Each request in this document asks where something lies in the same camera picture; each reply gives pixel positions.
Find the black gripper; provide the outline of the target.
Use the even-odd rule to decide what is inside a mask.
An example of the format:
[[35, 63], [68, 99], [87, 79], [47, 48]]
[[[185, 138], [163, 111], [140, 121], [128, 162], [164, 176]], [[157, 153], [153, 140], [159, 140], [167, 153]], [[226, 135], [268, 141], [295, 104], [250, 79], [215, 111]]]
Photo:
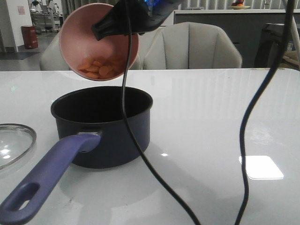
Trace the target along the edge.
[[183, 0], [120, 0], [91, 30], [96, 40], [156, 29]]

